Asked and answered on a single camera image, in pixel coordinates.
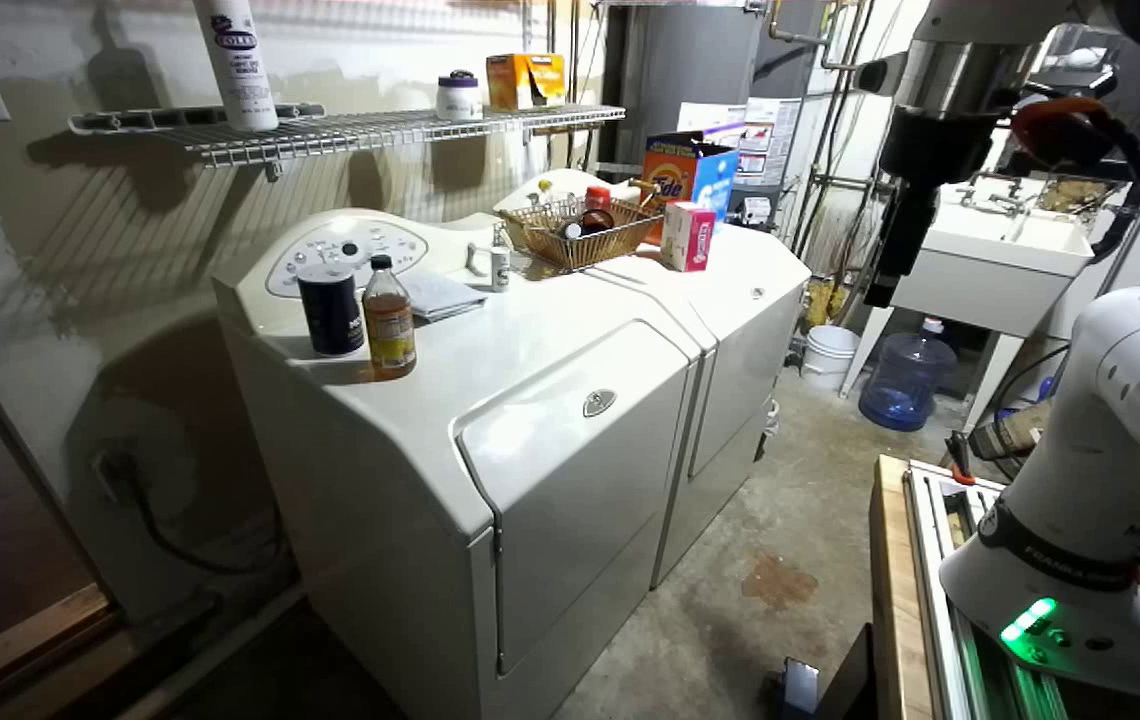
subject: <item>cardboard box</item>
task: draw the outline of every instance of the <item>cardboard box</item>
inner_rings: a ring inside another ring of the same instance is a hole
[[[715,210],[709,204],[667,204],[659,253],[676,271],[704,271],[714,263]]]
[[[667,201],[709,204],[729,219],[739,157],[725,145],[704,145],[702,130],[650,134],[646,181]]]
[[[550,109],[564,103],[569,73],[559,53],[488,56],[488,109]]]

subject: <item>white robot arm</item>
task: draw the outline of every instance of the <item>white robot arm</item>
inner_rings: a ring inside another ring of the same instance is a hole
[[[1095,300],[1045,443],[940,568],[951,608],[1058,677],[1140,695],[1140,286]]]

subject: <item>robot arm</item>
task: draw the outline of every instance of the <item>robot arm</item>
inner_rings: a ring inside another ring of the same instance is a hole
[[[1140,695],[1140,286],[1095,300],[1045,443],[945,568],[959,614],[1058,677]],[[1052,608],[1031,630],[1028,608]]]
[[[970,181],[1000,115],[1021,100],[1039,38],[1064,19],[1110,10],[1140,38],[1140,0],[931,0],[897,85],[897,111],[880,166],[897,181],[870,302],[887,302],[897,281],[911,271],[938,188]]]

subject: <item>wall shelf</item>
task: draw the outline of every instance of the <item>wall shelf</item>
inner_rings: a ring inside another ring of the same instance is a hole
[[[371,152],[387,145],[440,145],[440,141],[472,141],[488,130],[582,130],[620,118],[624,109],[612,103],[559,103],[559,109],[529,109],[529,111],[488,111],[484,118],[444,118],[436,111],[359,111],[359,115],[323,115],[312,109],[302,125],[285,125],[277,130],[230,130],[225,118],[214,126],[170,125],[170,126],[138,126],[126,118],[94,115],[94,125],[73,118],[77,134],[166,134],[176,141],[202,162],[241,166],[264,162],[272,175],[281,158],[296,157],[327,157],[327,152]]]

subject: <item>basket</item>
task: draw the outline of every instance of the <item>basket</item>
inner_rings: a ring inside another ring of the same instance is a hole
[[[505,210],[505,228],[516,244],[516,253],[554,263],[554,266],[587,266],[604,263],[612,256],[635,256],[635,249],[656,237],[653,228],[663,219],[663,210],[646,207],[642,201],[612,204],[612,228],[587,232],[582,241],[569,241],[564,228],[569,215],[546,215],[546,210]]]

